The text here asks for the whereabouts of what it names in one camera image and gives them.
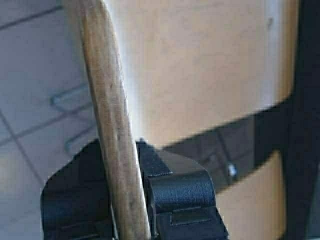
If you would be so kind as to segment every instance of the wooden pole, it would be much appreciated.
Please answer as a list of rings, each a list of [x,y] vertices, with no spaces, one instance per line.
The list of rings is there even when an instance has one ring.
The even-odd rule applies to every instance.
[[[137,149],[109,11],[103,0],[68,0],[65,4],[80,35],[119,238],[149,240]]]

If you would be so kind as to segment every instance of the wooden stick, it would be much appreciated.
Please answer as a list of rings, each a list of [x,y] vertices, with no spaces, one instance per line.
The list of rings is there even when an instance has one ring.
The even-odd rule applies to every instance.
[[[67,1],[80,34],[115,221],[121,240],[151,239],[119,51],[103,0]]]

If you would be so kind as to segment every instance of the curved wooden backrest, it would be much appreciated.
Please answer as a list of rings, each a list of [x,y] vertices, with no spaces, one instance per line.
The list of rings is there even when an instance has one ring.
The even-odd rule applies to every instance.
[[[162,147],[291,92],[298,0],[104,1],[136,139]]]
[[[230,240],[278,240],[286,230],[282,161],[274,152],[266,163],[216,197]]]

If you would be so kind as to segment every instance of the tile floor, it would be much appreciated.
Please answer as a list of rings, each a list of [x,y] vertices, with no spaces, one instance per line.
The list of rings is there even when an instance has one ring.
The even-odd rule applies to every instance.
[[[0,239],[42,240],[45,181],[71,160],[65,143],[93,120],[90,107],[70,114],[50,105],[84,83],[60,1],[0,0],[0,53]]]

